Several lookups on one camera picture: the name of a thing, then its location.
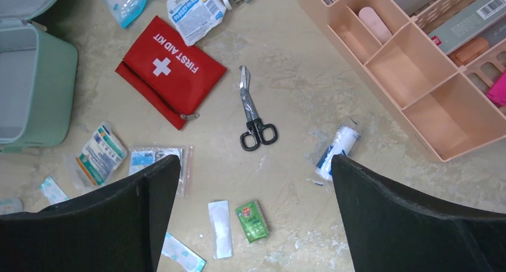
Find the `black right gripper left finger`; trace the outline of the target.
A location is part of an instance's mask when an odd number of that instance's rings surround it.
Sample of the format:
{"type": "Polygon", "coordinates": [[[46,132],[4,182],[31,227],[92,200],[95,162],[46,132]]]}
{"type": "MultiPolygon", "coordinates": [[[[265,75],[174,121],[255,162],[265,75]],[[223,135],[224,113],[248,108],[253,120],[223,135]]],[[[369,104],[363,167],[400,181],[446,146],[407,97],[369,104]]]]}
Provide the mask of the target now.
{"type": "Polygon", "coordinates": [[[2,271],[156,271],[180,177],[169,155],[39,212],[1,217],[2,271]]]}

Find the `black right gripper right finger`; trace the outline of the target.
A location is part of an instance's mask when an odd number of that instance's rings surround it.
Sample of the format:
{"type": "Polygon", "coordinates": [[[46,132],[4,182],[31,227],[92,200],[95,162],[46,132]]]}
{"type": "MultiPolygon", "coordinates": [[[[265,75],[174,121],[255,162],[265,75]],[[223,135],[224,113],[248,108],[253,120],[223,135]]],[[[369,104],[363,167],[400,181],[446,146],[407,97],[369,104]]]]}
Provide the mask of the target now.
{"type": "Polygon", "coordinates": [[[332,174],[356,271],[504,271],[505,215],[448,202],[338,154],[332,174]]]}

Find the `teal dotted bandage strip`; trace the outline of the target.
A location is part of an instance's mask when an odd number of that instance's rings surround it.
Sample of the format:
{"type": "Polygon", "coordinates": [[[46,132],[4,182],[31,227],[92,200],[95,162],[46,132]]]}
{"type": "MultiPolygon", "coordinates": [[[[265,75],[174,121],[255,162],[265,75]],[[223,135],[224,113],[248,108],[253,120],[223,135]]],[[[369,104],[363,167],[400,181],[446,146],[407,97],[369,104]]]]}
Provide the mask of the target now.
{"type": "Polygon", "coordinates": [[[47,198],[50,205],[55,205],[69,200],[69,197],[58,186],[52,177],[47,177],[39,186],[42,194],[47,198]]]}

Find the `white adhesive dressing strip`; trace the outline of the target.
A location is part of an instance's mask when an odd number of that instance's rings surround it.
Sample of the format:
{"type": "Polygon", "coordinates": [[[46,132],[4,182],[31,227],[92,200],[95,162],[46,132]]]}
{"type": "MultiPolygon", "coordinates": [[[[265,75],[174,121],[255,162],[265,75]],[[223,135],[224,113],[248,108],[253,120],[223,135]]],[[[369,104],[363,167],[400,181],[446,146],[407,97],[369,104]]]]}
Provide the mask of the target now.
{"type": "Polygon", "coordinates": [[[233,256],[232,228],[229,202],[219,200],[208,204],[211,227],[214,231],[214,258],[223,259],[233,256]]]}

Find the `red first aid pouch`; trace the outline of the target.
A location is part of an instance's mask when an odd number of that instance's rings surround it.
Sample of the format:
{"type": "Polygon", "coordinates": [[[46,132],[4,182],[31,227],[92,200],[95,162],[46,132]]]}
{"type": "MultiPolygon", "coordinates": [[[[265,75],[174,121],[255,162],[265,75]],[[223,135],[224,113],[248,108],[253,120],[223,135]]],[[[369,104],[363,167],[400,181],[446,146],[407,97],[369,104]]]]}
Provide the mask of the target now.
{"type": "Polygon", "coordinates": [[[227,69],[155,16],[115,71],[181,130],[227,69]]]}

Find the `green small medicine box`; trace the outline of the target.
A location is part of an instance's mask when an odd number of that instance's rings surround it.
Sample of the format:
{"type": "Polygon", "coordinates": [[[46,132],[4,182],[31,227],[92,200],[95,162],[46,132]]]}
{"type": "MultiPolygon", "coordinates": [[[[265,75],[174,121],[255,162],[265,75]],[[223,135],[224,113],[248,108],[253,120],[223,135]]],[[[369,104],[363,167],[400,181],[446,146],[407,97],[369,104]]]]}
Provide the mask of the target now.
{"type": "Polygon", "coordinates": [[[235,209],[249,243],[269,237],[270,229],[258,200],[252,200],[235,209]]]}

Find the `clear zip bag of pads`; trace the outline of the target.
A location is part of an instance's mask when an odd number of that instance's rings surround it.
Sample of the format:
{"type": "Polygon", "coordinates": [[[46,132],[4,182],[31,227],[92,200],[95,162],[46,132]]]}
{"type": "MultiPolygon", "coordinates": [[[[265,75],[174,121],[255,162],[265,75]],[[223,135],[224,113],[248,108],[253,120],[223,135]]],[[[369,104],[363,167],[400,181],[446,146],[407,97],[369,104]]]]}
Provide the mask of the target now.
{"type": "Polygon", "coordinates": [[[180,177],[176,196],[183,198],[187,194],[190,179],[190,161],[193,146],[132,146],[130,147],[130,161],[128,175],[133,175],[144,168],[158,162],[168,155],[175,155],[180,160],[180,177]]]}

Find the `green white mask packet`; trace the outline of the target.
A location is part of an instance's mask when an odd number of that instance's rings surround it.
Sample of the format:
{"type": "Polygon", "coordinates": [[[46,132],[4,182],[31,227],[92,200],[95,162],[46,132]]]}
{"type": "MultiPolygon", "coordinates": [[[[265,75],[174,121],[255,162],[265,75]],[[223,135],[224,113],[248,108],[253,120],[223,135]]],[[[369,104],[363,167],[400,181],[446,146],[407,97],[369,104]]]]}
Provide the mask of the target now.
{"type": "Polygon", "coordinates": [[[128,150],[105,121],[79,153],[64,154],[63,160],[75,186],[90,191],[105,186],[127,156],[128,150]]]}

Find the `white blue bandage roll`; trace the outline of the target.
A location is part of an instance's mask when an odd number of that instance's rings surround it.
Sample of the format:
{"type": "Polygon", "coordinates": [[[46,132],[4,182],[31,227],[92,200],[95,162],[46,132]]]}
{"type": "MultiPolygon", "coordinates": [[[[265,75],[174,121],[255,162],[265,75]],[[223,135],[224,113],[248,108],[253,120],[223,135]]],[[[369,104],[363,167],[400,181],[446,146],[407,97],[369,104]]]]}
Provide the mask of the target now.
{"type": "Polygon", "coordinates": [[[333,156],[338,154],[348,156],[359,138],[360,134],[356,130],[356,124],[352,126],[340,124],[330,145],[319,159],[315,173],[325,181],[332,181],[333,156]]]}

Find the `mint green storage case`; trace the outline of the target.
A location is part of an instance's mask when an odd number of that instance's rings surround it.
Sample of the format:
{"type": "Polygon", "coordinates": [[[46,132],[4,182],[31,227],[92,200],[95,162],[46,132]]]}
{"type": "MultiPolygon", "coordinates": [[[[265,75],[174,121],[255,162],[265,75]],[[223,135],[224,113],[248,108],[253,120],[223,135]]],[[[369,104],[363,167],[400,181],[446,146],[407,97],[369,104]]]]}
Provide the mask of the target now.
{"type": "Polygon", "coordinates": [[[76,47],[34,18],[57,0],[1,0],[1,153],[60,144],[69,130],[76,47]]]}

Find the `pink desk organizer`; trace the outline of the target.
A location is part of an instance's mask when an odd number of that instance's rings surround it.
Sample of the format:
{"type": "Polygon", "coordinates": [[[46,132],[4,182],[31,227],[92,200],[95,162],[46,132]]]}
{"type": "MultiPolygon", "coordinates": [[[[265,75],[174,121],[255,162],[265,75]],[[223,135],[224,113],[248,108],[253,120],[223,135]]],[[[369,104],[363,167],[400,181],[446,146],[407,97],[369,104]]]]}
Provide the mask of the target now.
{"type": "Polygon", "coordinates": [[[505,107],[469,79],[495,81],[483,66],[505,72],[505,41],[457,66],[428,37],[476,0],[431,0],[409,16],[395,0],[299,0],[301,8],[344,57],[426,158],[447,162],[505,138],[505,107]],[[393,36],[382,44],[362,23],[372,7],[393,36]]]}

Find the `orange item in organizer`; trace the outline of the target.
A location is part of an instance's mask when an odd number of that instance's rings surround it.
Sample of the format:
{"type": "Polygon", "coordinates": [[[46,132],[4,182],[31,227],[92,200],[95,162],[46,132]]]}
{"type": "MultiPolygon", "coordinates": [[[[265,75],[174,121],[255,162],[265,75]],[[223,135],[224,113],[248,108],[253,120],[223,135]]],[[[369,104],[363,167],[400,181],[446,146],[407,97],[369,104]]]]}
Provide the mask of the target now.
{"type": "Polygon", "coordinates": [[[461,48],[450,54],[449,58],[457,66],[465,66],[468,63],[471,63],[479,55],[487,51],[488,48],[489,42],[485,38],[477,37],[470,40],[461,48]]]}

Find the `pink eraser in organizer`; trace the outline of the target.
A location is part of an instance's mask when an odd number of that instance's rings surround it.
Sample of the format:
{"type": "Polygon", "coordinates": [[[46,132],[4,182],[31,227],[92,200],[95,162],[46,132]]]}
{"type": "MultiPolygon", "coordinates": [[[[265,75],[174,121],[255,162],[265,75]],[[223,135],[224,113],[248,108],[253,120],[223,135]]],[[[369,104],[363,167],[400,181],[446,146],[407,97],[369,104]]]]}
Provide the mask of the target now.
{"type": "Polygon", "coordinates": [[[382,44],[385,44],[393,36],[390,29],[372,7],[362,8],[359,11],[359,18],[382,44]]]}

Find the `white gauze dressing packet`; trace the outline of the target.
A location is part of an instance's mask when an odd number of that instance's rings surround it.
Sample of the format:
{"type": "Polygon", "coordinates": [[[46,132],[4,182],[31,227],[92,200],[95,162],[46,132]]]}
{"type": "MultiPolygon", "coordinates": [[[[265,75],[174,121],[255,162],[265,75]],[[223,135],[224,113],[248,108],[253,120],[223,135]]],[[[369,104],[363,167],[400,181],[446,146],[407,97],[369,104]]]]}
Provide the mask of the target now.
{"type": "Polygon", "coordinates": [[[189,47],[219,25],[227,11],[221,0],[167,0],[168,18],[189,47]]]}

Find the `black handled medical scissors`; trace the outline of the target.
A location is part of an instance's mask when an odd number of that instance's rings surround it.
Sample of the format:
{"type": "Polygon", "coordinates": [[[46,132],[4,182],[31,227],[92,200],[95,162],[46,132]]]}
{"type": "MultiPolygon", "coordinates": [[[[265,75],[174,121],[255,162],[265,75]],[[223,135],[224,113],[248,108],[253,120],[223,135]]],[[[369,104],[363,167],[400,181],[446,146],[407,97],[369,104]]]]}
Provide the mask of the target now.
{"type": "Polygon", "coordinates": [[[260,144],[267,146],[275,143],[279,135],[277,128],[272,123],[264,124],[262,119],[258,115],[255,104],[249,92],[249,84],[251,79],[250,72],[244,65],[240,66],[239,69],[241,71],[239,83],[240,98],[246,116],[246,129],[247,129],[247,131],[241,134],[240,136],[240,144],[244,149],[244,151],[252,152],[258,149],[260,144]],[[273,137],[267,140],[264,137],[264,131],[269,129],[272,131],[273,137]],[[248,146],[246,144],[247,137],[252,137],[254,139],[255,144],[253,146],[248,146]]]}

